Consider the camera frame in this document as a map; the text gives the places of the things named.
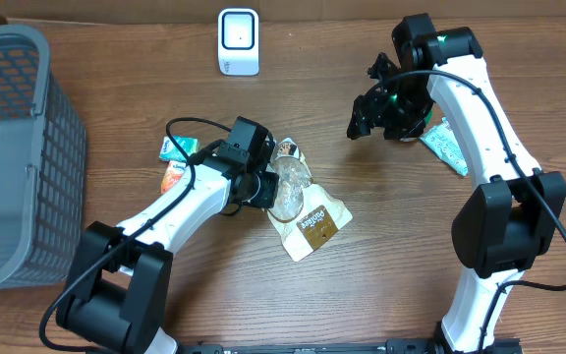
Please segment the green lid jar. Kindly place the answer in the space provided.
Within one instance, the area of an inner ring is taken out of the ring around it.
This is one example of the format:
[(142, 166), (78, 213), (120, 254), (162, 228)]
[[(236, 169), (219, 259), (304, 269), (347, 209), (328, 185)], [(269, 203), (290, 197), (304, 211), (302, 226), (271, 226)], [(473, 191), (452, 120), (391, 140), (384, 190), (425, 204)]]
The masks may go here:
[(406, 133), (400, 138), (401, 142), (411, 142), (418, 139), (424, 132), (427, 124), (431, 120), (432, 112), (429, 111), (424, 118), (415, 123), (412, 128), (408, 128)]

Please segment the beige pouch bag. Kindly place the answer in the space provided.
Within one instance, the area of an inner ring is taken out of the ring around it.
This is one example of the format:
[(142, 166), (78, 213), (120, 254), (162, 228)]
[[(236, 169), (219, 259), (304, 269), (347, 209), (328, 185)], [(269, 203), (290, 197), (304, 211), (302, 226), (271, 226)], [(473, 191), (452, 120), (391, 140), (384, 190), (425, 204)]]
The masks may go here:
[(279, 183), (267, 216), (293, 261), (319, 249), (353, 219), (342, 201), (314, 182), (302, 150), (292, 139), (276, 144), (268, 169), (278, 174)]

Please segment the teal wipes packet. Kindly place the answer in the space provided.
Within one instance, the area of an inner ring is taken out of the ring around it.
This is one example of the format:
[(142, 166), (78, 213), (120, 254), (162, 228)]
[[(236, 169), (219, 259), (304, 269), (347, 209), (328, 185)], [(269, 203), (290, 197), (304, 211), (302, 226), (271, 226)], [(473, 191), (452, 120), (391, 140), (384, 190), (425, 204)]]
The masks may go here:
[(420, 136), (423, 144), (440, 160), (449, 165), (459, 175), (468, 175), (466, 159), (458, 145), (448, 120), (443, 117), (440, 124), (431, 127)]

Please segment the orange tissue packet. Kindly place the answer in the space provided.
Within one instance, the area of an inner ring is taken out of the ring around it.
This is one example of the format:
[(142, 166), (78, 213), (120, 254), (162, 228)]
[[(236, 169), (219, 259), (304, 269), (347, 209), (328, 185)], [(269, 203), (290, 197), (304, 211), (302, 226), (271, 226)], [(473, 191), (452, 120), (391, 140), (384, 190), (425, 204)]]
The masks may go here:
[(165, 170), (162, 182), (161, 193), (165, 194), (171, 190), (185, 174), (186, 163), (181, 161), (170, 160)]

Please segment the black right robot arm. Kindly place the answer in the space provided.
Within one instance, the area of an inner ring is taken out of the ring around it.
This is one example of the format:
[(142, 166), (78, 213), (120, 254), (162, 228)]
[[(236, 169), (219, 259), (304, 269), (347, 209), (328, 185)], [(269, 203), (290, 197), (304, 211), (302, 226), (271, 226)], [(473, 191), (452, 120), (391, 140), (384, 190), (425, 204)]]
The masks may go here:
[(347, 135), (381, 128), (387, 140), (422, 135), (433, 107), (444, 114), (462, 152), (473, 191), (451, 225), (462, 264), (448, 313), (430, 339), (390, 339), (390, 353), (517, 353), (516, 339), (496, 339), (503, 306), (555, 233), (566, 182), (545, 172), (515, 134), (490, 83), (469, 28), (437, 30), (428, 14), (405, 17), (391, 39), (396, 58), (379, 54), (374, 84), (353, 104)]

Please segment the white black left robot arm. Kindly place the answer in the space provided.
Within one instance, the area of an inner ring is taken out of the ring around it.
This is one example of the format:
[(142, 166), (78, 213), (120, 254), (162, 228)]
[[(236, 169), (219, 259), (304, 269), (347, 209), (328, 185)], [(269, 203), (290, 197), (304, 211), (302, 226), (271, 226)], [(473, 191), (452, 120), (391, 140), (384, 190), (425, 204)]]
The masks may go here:
[(225, 139), (188, 155), (187, 171), (137, 215), (83, 233), (65, 288), (39, 325), (42, 343), (70, 353), (177, 353), (163, 328), (174, 256), (229, 205), (273, 207), (275, 148), (262, 125), (237, 117)]

